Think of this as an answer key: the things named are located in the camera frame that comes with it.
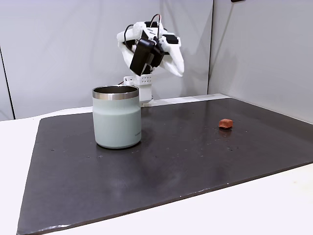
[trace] black tabletop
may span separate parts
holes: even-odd
[[[42,119],[17,234],[110,219],[313,161],[313,125],[232,98],[141,114],[142,141],[122,150],[95,143],[91,113]],[[233,129],[218,128],[224,118]]]

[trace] stainless steel rim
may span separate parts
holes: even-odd
[[[92,90],[92,97],[103,100],[130,99],[139,96],[139,89],[134,86],[104,86]]]

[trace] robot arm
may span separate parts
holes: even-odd
[[[138,76],[150,74],[158,66],[176,76],[184,73],[180,38],[161,22],[137,22],[118,33],[117,41],[126,65]]]

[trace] insulated tumbler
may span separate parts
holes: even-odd
[[[94,136],[105,148],[127,148],[141,140],[139,90],[106,86],[92,90]]]

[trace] gray wall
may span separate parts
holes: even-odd
[[[0,121],[11,119],[13,119],[12,108],[0,57]]]
[[[162,14],[181,37],[183,78],[159,68],[154,99],[207,94],[213,0],[2,0],[0,39],[17,118],[91,106],[91,89],[131,75],[116,35]]]
[[[313,122],[312,13],[312,0],[214,0],[209,93]]]

